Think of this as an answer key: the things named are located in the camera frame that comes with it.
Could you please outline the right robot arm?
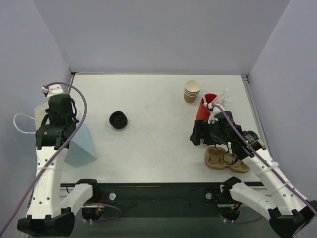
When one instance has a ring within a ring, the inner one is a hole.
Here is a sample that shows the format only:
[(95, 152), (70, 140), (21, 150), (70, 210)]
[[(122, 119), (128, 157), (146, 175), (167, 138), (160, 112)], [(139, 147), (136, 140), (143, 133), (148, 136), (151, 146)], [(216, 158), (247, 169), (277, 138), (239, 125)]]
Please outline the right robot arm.
[(215, 114), (212, 121), (195, 120), (190, 141), (198, 146), (225, 145), (259, 178), (268, 194), (247, 186), (237, 177), (220, 185), (220, 198), (247, 205), (265, 217), (281, 238), (291, 238), (317, 216), (317, 202), (308, 200), (291, 184), (253, 131), (243, 131), (230, 111)]

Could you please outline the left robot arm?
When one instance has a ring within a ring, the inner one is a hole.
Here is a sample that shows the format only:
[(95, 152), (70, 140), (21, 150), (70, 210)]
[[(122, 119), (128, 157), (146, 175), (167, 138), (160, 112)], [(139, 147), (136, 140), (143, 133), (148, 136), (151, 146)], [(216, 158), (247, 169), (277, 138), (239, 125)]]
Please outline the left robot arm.
[(25, 218), (17, 229), (33, 237), (68, 237), (75, 215), (88, 202), (101, 197), (95, 179), (81, 179), (60, 200), (62, 167), (73, 132), (77, 131), (75, 102), (68, 94), (51, 96), (41, 126), (36, 131), (37, 181)]

